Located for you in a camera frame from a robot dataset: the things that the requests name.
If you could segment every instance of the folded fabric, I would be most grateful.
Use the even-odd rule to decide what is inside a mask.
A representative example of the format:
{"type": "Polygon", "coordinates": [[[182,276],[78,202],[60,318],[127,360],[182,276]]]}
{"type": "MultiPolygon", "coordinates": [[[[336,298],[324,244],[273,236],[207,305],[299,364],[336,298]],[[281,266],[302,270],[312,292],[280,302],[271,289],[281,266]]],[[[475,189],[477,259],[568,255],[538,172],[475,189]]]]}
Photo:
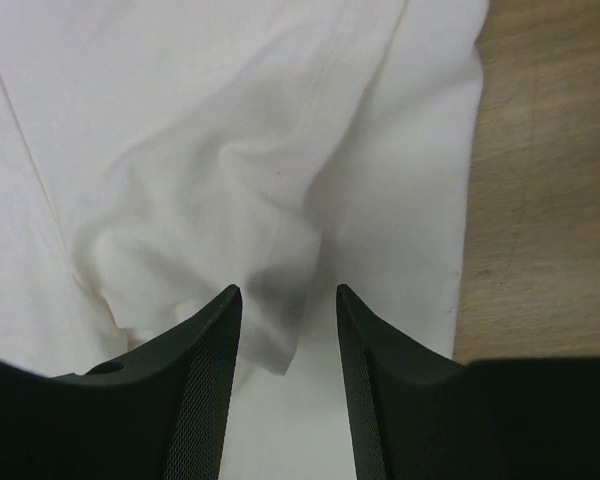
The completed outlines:
{"type": "Polygon", "coordinates": [[[453,346],[486,0],[0,1],[0,358],[243,289],[223,477],[354,478],[332,297],[453,346]]]}

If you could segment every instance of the wooden surface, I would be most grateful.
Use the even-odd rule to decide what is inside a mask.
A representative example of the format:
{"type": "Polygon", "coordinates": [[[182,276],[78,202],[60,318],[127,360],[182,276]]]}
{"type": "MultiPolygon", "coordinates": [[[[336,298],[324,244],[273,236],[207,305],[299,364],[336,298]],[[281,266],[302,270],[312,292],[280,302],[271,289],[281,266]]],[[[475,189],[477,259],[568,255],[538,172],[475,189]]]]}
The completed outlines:
{"type": "Polygon", "coordinates": [[[456,358],[600,355],[600,0],[492,0],[456,358]]]}

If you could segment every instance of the white fabric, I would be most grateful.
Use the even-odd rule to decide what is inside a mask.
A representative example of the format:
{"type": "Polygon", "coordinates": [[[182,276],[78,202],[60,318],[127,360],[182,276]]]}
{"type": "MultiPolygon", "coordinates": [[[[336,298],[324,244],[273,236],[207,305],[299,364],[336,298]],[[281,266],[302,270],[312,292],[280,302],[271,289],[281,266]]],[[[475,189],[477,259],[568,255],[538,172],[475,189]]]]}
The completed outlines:
{"type": "Polygon", "coordinates": [[[302,339],[222,478],[353,479],[335,285],[451,353],[485,10],[0,0],[0,358],[84,371],[237,283],[241,357],[302,339]]]}

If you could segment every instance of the brown wooden floor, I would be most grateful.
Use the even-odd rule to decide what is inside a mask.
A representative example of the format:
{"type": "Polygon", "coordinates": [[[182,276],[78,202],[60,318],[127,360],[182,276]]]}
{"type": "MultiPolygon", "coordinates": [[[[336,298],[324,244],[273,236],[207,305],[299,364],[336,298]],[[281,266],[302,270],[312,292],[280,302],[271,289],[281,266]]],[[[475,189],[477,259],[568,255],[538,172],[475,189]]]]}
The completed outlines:
{"type": "Polygon", "coordinates": [[[600,355],[600,0],[492,0],[456,358],[600,355]]]}

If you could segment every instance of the black object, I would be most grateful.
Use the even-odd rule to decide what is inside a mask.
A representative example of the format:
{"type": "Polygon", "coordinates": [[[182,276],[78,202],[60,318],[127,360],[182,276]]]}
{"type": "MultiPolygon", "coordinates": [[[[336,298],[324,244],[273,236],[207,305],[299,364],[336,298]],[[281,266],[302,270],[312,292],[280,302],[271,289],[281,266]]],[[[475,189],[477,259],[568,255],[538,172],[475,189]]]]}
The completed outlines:
{"type": "Polygon", "coordinates": [[[462,366],[338,289],[358,480],[600,479],[600,358],[462,366]]]}
{"type": "Polygon", "coordinates": [[[218,478],[241,314],[229,287],[82,376],[0,362],[0,479],[218,478]]]}

